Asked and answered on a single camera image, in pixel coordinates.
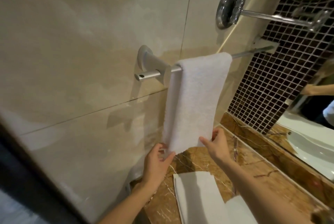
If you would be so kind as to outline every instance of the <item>metal rod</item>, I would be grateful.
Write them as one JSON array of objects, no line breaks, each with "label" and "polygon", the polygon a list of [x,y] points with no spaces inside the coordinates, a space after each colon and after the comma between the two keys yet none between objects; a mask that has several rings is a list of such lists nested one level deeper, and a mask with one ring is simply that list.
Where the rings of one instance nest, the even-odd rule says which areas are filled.
[{"label": "metal rod", "polygon": [[[268,51],[268,50],[271,50],[271,49],[274,49],[274,46],[270,45],[270,46],[266,46],[266,47],[263,47],[263,48],[252,49],[252,50],[249,50],[249,51],[243,51],[243,52],[240,52],[240,53],[233,54],[232,58],[235,59],[235,58],[239,58],[239,57],[244,57],[244,56],[247,56],[249,54],[258,53],[258,52],[262,52],[262,51]],[[182,71],[182,68],[177,66],[177,65],[174,65],[174,66],[172,66],[171,71],[172,72],[179,72],[179,71]],[[146,80],[146,79],[156,78],[156,77],[159,77],[159,76],[160,76],[160,72],[158,70],[141,72],[141,73],[135,74],[136,80],[138,80],[140,82],[143,81],[143,80]]]},{"label": "metal rod", "polygon": [[312,25],[312,22],[307,22],[307,21],[302,21],[302,20],[298,20],[298,19],[282,17],[280,15],[266,15],[266,14],[257,13],[257,12],[253,12],[253,11],[248,11],[248,10],[242,10],[241,15],[254,17],[254,18],[260,18],[260,19],[265,19],[265,20],[271,20],[271,21],[284,22],[284,23],[288,23],[288,24],[301,25],[301,26],[304,26],[304,27],[310,27]]}]

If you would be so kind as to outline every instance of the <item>towel bar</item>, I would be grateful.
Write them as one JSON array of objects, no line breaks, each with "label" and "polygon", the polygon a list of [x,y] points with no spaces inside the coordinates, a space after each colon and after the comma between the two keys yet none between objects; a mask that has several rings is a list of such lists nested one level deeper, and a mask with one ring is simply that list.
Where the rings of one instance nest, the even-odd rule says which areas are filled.
[{"label": "towel bar", "polygon": [[309,22],[299,19],[282,17],[280,15],[266,15],[262,13],[244,10],[244,4],[245,0],[220,0],[216,13],[217,27],[219,29],[226,29],[232,24],[236,24],[240,15],[244,15],[265,20],[300,25],[303,27],[307,27],[310,31],[317,31],[330,16],[329,11],[320,11],[314,15],[313,21]]},{"label": "towel bar", "polygon": [[[274,46],[270,45],[263,48],[252,49],[233,54],[232,58],[244,57],[253,53],[269,51],[274,48]],[[137,63],[140,69],[147,71],[135,74],[136,80],[141,82],[146,79],[156,78],[165,87],[169,86],[169,80],[172,72],[182,71],[181,67],[177,65],[170,66],[160,58],[154,56],[152,50],[146,45],[142,45],[138,50]]]}]

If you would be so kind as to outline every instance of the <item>person's right arm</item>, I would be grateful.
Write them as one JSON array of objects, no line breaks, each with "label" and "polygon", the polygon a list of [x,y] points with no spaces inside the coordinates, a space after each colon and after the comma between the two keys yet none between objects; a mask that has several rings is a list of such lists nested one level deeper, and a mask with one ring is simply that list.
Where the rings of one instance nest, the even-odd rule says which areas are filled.
[{"label": "person's right arm", "polygon": [[222,128],[213,130],[213,141],[203,137],[199,139],[207,147],[211,158],[240,192],[259,224],[312,224],[294,207],[271,192],[230,158]]},{"label": "person's right arm", "polygon": [[301,92],[302,95],[334,95],[334,84],[314,86],[308,84]]}]

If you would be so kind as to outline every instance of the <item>person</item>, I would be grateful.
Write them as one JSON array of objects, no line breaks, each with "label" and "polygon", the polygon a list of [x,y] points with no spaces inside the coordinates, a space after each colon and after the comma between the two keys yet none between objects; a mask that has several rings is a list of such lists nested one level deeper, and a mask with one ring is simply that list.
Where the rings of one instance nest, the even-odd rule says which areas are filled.
[{"label": "person", "polygon": [[[244,171],[230,158],[224,130],[215,128],[212,141],[199,139],[207,147],[211,158],[233,182],[240,195],[247,203],[258,224],[311,224],[304,215],[291,207],[259,181]],[[156,144],[145,158],[143,179],[131,195],[116,206],[99,224],[131,224],[139,211],[156,192],[164,180],[168,166],[175,153],[165,160],[159,158],[159,150],[165,145]]]},{"label": "person", "polygon": [[[301,92],[302,95],[334,95],[334,84],[314,86],[308,84]],[[334,100],[314,120],[316,123],[334,130]]]}]

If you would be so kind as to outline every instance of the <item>mirror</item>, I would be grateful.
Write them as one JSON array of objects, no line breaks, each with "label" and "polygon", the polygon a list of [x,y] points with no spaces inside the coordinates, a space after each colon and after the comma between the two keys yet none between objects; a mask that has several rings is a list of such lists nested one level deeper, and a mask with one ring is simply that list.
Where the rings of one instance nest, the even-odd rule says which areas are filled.
[{"label": "mirror", "polygon": [[328,59],[267,137],[334,181],[334,59]]}]

